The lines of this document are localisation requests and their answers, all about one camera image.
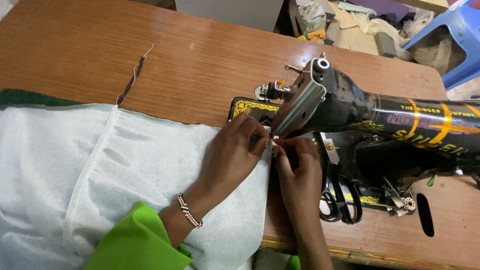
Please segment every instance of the singer sewing machine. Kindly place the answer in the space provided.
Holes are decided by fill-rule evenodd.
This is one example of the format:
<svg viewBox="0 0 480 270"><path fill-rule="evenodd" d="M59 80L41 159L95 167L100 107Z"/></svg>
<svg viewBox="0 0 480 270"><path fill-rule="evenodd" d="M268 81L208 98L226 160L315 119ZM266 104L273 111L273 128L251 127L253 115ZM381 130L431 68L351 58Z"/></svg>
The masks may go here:
<svg viewBox="0 0 480 270"><path fill-rule="evenodd" d="M325 54L303 69L285 69L299 74L292 85L257 86L257 100L233 99L229 119L246 112L270 126L271 137L305 136L315 142L323 156L323 199L331 204L329 214L320 211L323 220L354 224L362 207L411 214L413 183L433 182L437 175L469 175L480 189L478 100L368 93L333 68ZM278 99L281 105L271 102Z"/></svg>

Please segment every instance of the white fabric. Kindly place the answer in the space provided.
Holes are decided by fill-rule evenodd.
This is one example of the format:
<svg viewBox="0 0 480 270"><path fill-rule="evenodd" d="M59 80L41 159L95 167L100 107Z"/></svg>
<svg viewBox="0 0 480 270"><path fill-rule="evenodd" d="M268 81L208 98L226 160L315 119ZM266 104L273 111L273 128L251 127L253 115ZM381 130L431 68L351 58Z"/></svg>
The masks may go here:
<svg viewBox="0 0 480 270"><path fill-rule="evenodd" d="M81 268L136 201L161 211L187 190L217 132L107 104L0 110L0 269ZM193 267L257 250L270 152L187 237Z"/></svg>

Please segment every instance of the blue plastic chair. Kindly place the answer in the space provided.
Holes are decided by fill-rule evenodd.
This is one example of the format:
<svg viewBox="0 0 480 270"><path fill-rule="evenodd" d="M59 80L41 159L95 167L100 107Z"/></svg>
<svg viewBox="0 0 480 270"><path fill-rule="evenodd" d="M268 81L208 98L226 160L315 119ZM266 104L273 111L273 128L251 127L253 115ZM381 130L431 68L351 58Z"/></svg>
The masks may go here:
<svg viewBox="0 0 480 270"><path fill-rule="evenodd" d="M403 46L403 49L408 49L437 27L448 27L450 35L467 56L461 64L442 76L446 90L480 75L480 10L468 6L473 1L458 0Z"/></svg>

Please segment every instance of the loose thread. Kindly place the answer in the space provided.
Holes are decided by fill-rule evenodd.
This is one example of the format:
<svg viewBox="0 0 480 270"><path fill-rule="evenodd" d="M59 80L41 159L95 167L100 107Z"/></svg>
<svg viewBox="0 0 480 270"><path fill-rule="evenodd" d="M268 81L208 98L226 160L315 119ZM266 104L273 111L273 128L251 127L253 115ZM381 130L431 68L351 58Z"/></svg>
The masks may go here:
<svg viewBox="0 0 480 270"><path fill-rule="evenodd" d="M153 45L154 44L152 43L152 47L140 58L140 61L138 62L138 64L133 67L133 77L130 79L130 82L127 84L127 87L125 87L125 90L117 96L117 106L120 106L120 104L124 102L125 96L128 94L128 92L130 91L130 88L135 83L135 80L140 75L140 72L142 71L142 67L144 66L144 61L147 58L147 54L153 49Z"/></svg>

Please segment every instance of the human hand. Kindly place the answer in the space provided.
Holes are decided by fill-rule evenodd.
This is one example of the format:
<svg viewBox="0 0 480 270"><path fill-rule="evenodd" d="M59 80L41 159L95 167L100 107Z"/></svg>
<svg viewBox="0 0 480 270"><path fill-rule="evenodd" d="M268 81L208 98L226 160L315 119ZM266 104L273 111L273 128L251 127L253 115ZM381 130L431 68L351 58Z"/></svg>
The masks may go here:
<svg viewBox="0 0 480 270"><path fill-rule="evenodd" d="M260 139L249 151L253 133ZM253 171L268 139L268 132L255 118L246 113L239 114L213 140L211 159L199 182L208 186L220 203Z"/></svg>
<svg viewBox="0 0 480 270"><path fill-rule="evenodd" d="M294 227L319 220L322 197L322 167L317 147L308 138L277 139L276 154L282 197ZM292 170L287 152L298 155L298 168Z"/></svg>

